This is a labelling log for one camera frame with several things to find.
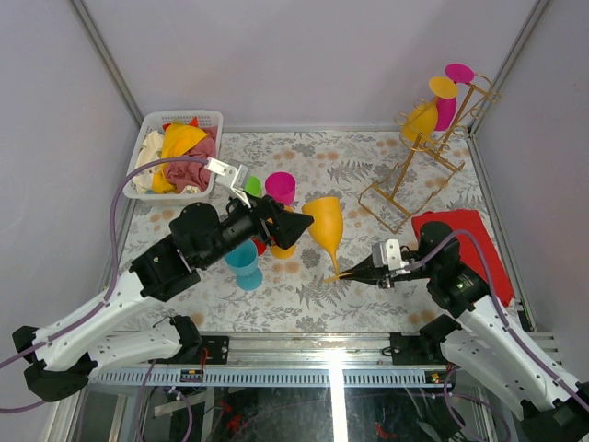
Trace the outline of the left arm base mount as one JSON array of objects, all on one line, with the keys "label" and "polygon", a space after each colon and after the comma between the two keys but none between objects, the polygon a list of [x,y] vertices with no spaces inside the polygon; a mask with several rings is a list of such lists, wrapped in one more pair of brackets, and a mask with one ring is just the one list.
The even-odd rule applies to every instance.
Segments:
[{"label": "left arm base mount", "polygon": [[177,315],[165,319],[179,335],[180,349],[171,357],[158,358],[158,364],[226,365],[230,338],[226,335],[202,336],[192,319]]}]

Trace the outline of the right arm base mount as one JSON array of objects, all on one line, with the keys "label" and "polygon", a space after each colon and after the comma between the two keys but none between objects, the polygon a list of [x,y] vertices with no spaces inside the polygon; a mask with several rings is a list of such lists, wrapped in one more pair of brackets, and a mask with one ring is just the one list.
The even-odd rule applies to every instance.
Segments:
[{"label": "right arm base mount", "polygon": [[421,327],[417,334],[391,332],[389,346],[382,348],[380,353],[389,357],[394,366],[447,365],[441,344],[450,333],[460,329],[457,321],[441,315]]}]

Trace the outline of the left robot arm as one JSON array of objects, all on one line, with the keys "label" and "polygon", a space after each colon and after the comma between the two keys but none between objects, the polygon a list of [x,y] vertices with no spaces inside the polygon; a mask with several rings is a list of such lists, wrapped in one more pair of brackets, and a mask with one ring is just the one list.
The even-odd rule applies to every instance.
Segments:
[{"label": "left robot arm", "polygon": [[230,199],[220,217],[206,203],[185,206],[169,235],[135,258],[128,271],[85,305],[54,324],[22,326],[12,338],[28,362],[28,389],[45,402],[63,400],[110,369],[148,360],[197,361],[202,337],[192,319],[176,315],[147,331],[115,335],[127,320],[197,285],[200,273],[252,238],[283,249],[312,226],[311,215],[293,212],[270,196],[247,203]]}]

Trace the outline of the green plastic wine glass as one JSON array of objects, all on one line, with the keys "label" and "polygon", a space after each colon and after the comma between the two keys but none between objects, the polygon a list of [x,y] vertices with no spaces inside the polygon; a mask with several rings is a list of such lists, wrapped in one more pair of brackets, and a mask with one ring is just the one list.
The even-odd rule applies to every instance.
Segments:
[{"label": "green plastic wine glass", "polygon": [[261,182],[255,176],[249,176],[244,187],[245,192],[254,197],[260,198],[262,196]]}]

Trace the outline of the magenta plastic wine glass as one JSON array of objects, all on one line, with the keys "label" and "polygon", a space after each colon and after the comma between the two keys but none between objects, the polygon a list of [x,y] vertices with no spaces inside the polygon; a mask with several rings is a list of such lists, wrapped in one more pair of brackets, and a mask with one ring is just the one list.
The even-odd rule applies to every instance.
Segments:
[{"label": "magenta plastic wine glass", "polygon": [[291,205],[295,200],[296,180],[293,175],[284,171],[272,173],[264,183],[265,191],[275,201]]}]

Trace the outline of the red plastic wine glass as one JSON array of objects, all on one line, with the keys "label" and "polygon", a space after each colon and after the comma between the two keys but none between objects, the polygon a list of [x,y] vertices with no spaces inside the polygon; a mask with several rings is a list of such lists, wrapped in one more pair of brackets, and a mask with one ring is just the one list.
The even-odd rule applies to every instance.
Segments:
[{"label": "red plastic wine glass", "polygon": [[252,241],[253,241],[254,245],[256,246],[257,254],[259,256],[263,255],[267,249],[266,244],[256,238],[253,238]]}]

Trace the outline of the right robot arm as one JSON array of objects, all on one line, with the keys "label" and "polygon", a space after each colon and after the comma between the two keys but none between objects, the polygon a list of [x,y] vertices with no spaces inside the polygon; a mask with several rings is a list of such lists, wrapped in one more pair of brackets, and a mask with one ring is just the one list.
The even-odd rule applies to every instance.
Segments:
[{"label": "right robot arm", "polygon": [[588,385],[553,360],[502,305],[488,265],[477,273],[460,257],[464,229],[431,221],[409,250],[395,239],[376,243],[343,280],[391,288],[424,279],[443,314],[420,330],[420,352],[470,374],[509,407],[530,441],[580,441],[588,435]]}]

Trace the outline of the yellow wine glass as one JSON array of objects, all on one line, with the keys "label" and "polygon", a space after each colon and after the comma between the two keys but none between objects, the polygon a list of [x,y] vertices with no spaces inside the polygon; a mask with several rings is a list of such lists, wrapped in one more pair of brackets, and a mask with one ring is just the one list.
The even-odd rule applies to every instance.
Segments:
[{"label": "yellow wine glass", "polygon": [[326,196],[315,199],[303,205],[304,215],[314,218],[313,224],[308,228],[311,238],[325,250],[330,256],[334,267],[334,275],[327,279],[328,282],[340,279],[340,268],[337,252],[343,235],[343,214],[340,199],[336,196]]},{"label": "yellow wine glass", "polygon": [[270,252],[274,258],[279,259],[279,260],[287,260],[295,254],[295,251],[296,251],[296,245],[293,245],[292,247],[290,247],[288,249],[281,248],[278,245],[278,243],[276,242],[274,235],[271,235]]},{"label": "yellow wine glass", "polygon": [[414,142],[418,135],[422,135],[422,140],[430,141],[431,135],[437,123],[437,97],[433,94],[433,99],[428,102],[420,102],[414,111],[407,117],[407,120],[401,131],[402,135],[409,141]]}]

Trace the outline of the teal plastic wine glass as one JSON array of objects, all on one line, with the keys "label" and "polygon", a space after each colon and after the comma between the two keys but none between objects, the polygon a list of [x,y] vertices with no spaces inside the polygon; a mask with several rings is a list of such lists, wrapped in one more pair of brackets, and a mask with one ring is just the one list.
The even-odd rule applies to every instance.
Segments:
[{"label": "teal plastic wine glass", "polygon": [[225,256],[225,262],[235,274],[236,284],[242,290],[254,291],[262,284],[258,249],[251,239],[229,252]]}]

